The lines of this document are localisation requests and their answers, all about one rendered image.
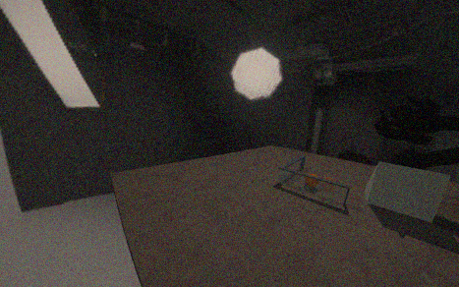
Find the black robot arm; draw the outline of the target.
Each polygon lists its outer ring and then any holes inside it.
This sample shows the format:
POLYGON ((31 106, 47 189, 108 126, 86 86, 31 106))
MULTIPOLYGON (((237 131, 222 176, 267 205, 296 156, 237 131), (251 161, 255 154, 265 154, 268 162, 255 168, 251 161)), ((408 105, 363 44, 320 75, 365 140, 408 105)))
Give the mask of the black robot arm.
MULTIPOLYGON (((410 114, 413 111, 413 107, 409 104, 404 106, 399 105, 390 111, 390 114, 394 119, 396 119, 404 116, 405 114, 410 114)), ((387 139, 407 141, 409 144, 426 145, 430 143, 432 137, 426 137, 424 133, 435 133, 441 130, 459 131, 459 117, 457 116, 447 117, 439 114, 433 114, 429 117, 421 115, 415 119, 421 128, 420 132, 415 136, 404 136, 396 125, 389 128, 391 133, 386 133, 383 136, 387 139)), ((459 164, 459 146, 426 153, 415 152, 413 148, 399 150, 398 153, 392 155, 390 161, 394 165, 401 165, 419 170, 439 165, 459 164)))

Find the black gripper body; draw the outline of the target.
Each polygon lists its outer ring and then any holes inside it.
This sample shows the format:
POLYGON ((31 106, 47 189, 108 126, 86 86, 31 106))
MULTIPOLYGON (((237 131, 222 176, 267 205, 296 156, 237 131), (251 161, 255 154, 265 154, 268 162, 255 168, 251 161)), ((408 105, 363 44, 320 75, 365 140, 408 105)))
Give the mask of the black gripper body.
MULTIPOLYGON (((420 117, 421 115, 425 115, 429 117, 430 115, 436 114, 437 112, 440 112, 441 110, 439 105, 436 104, 433 100, 427 99, 425 100, 425 102, 428 103, 432 107, 431 110, 426 111, 425 113, 420 112, 420 110, 418 111, 416 110, 415 112, 412 112, 410 114, 405 114, 404 116, 396 118, 393 121, 391 120, 389 122, 390 128, 396 125, 404 136, 406 137, 415 136, 421 130, 415 118, 420 117)), ((386 133, 391 133, 389 128, 382 130, 378 123, 375 123, 374 127, 376 128, 376 131, 378 132, 380 136, 383 136, 386 133)))

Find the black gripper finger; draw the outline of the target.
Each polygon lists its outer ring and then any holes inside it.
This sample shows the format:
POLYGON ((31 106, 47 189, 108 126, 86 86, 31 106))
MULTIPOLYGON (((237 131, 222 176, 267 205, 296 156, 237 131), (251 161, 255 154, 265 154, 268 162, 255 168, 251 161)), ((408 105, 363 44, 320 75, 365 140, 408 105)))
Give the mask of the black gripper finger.
POLYGON ((377 121, 379 126, 381 127, 382 130, 385 130, 386 128, 390 128, 389 122, 387 121, 387 118, 383 112, 382 109, 380 109, 380 120, 377 121))
POLYGON ((423 101, 417 101, 413 97, 407 95, 409 100, 420 110, 420 112, 425 113, 426 111, 429 111, 432 109, 432 107, 426 103, 424 100, 423 101))

